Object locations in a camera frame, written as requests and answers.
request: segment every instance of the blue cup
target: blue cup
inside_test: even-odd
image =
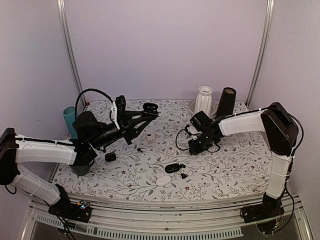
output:
[[[72,124],[74,123],[75,119],[75,107],[74,106],[68,106],[65,110],[63,110],[63,118],[66,124],[66,127],[68,128],[68,131],[71,135],[72,139],[77,139],[78,135]]]

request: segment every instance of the ribbed white vase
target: ribbed white vase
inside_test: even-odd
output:
[[[212,105],[212,94],[213,90],[209,86],[199,87],[199,93],[195,100],[194,114],[204,111],[209,116]]]

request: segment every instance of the wall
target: wall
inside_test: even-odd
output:
[[[67,135],[62,117],[77,97],[68,63],[57,3],[52,0],[0,1],[0,132],[36,138]],[[32,165],[48,178],[52,165]],[[0,187],[0,239],[17,240],[31,202],[18,190]]]
[[[211,86],[244,100],[266,0],[70,0],[66,13],[83,88],[112,98],[193,99]],[[90,95],[88,100],[103,99]]]
[[[252,108],[278,101],[305,129],[290,189],[298,193],[314,239],[320,239],[320,2],[276,1]]]

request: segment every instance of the floral tablecloth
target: floral tablecloth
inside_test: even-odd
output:
[[[53,181],[74,194],[136,201],[212,200],[265,191],[271,153],[261,133],[224,137],[218,152],[193,156],[175,146],[178,131],[189,124],[192,117],[189,100],[127,100],[126,109],[141,110],[146,102],[158,104],[159,117],[131,145],[121,139],[107,147],[107,151],[116,153],[116,161],[105,162],[105,154],[98,151],[87,175],[76,176],[68,166],[60,164]],[[106,123],[110,122],[109,109],[107,101],[93,101],[86,108],[98,121]],[[247,107],[239,101],[234,110],[245,112]],[[155,133],[155,139],[147,141],[147,133]],[[189,139],[181,133],[178,144],[187,148]],[[172,163],[184,164],[186,168],[170,174],[172,182],[168,185],[157,186],[156,179],[166,175],[164,168]]]

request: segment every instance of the white plate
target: white plate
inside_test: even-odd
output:
[[[191,114],[195,114],[195,107],[196,107],[196,100],[192,100],[189,102],[188,108]],[[217,112],[217,106],[212,103],[211,104],[211,111],[210,111],[210,115],[209,118],[214,118]]]

